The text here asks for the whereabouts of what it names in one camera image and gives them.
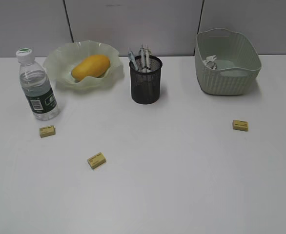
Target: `bottle cap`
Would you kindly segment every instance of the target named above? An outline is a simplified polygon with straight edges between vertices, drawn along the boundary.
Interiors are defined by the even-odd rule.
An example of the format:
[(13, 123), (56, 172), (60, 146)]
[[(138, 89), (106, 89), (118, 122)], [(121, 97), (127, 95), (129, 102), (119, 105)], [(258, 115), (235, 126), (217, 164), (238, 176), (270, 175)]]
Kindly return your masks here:
[(35, 61), (35, 56), (31, 49), (23, 48), (16, 52), (16, 57), (19, 63), (33, 63)]

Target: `basket handle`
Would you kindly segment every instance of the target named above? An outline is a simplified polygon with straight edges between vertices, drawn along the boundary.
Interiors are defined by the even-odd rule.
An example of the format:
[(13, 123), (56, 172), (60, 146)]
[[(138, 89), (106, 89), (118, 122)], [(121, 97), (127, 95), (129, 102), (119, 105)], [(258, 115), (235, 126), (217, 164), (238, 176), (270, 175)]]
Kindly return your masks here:
[(222, 77), (248, 77), (252, 71), (244, 68), (227, 68), (219, 71)]
[(228, 38), (233, 32), (225, 28), (215, 28), (202, 32), (211, 38)]

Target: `plastic basket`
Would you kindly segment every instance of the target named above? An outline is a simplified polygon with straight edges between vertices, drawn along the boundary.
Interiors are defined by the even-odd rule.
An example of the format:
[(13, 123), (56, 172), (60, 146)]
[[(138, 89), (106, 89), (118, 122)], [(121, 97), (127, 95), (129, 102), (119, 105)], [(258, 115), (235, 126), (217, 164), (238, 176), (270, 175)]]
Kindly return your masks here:
[[(203, 60), (216, 55), (217, 69)], [(216, 28), (196, 37), (195, 66), (201, 89), (213, 95), (241, 95), (256, 79), (261, 62), (250, 41), (241, 33)]]

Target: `pen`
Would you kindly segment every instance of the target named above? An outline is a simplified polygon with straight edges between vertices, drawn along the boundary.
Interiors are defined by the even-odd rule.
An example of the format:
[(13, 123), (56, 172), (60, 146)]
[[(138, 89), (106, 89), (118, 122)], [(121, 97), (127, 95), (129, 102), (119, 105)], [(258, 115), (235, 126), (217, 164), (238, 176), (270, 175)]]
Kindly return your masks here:
[(128, 58), (133, 63), (134, 70), (138, 71), (139, 67), (137, 65), (137, 62), (135, 61), (134, 54), (130, 48), (129, 48), (129, 52), (128, 52)]
[(145, 56), (146, 56), (146, 71), (151, 72), (151, 64), (149, 60), (149, 55), (151, 54), (150, 50), (148, 49), (148, 46), (146, 45), (145, 49)]
[(139, 54), (141, 55), (142, 72), (146, 72), (145, 50), (144, 50), (143, 44), (141, 45), (141, 49), (139, 50)]

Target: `bottle label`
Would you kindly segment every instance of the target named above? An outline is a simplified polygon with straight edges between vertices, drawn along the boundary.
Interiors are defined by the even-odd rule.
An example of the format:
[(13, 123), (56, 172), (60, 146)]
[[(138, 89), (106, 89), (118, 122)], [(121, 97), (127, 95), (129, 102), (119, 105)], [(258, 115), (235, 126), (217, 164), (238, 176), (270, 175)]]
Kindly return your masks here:
[(29, 102), (32, 112), (37, 114), (44, 114), (52, 111), (56, 106), (56, 100), (52, 88), (50, 88), (47, 93), (41, 96), (30, 97), (26, 95), (26, 98)]

